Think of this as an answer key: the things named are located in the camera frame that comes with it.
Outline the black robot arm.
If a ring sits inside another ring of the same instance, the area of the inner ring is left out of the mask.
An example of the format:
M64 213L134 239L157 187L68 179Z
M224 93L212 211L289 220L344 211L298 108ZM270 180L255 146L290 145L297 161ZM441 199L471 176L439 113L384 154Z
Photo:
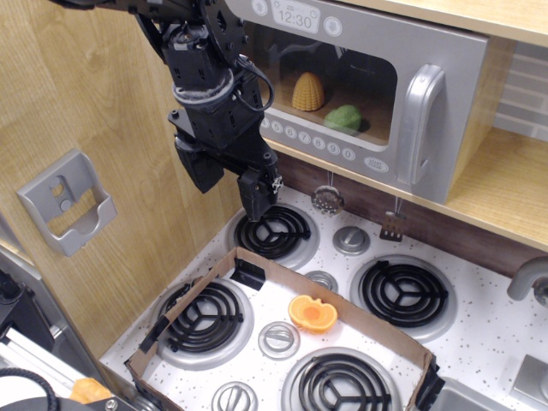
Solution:
M241 50L245 21L224 1L61 1L65 9L127 12L173 80L181 105L169 115L175 147L196 188L208 192L226 170L238 176L241 203L259 221L277 203L282 177L277 155L260 125L274 94L262 99L270 80Z

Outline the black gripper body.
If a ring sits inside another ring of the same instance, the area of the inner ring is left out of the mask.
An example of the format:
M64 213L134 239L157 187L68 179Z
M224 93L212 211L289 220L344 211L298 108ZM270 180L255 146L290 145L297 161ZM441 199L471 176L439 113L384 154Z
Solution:
M173 93L183 106L169 115L176 135L202 146L223 171L239 176L248 169L277 172L277 156L259 131L265 108L253 71L237 69L203 91L174 86Z

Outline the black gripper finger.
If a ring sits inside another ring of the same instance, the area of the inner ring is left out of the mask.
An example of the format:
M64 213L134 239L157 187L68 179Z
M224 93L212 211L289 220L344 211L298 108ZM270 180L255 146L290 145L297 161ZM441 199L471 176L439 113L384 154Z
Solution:
M210 191L223 178L223 166L196 142L177 135L175 147L188 176L201 193Z
M279 174L248 169L238 180L241 203L251 222L258 222L277 203Z

